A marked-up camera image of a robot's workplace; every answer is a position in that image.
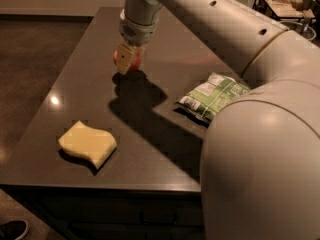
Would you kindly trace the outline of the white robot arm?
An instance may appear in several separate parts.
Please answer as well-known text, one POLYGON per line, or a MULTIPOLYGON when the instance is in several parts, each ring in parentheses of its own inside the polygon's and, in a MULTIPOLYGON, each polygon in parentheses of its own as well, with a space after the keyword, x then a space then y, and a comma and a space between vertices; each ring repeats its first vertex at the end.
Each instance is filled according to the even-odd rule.
POLYGON ((148 43, 166 7, 251 90, 207 129, 207 240, 320 240, 320 49, 235 0, 126 0, 120 32, 148 43))

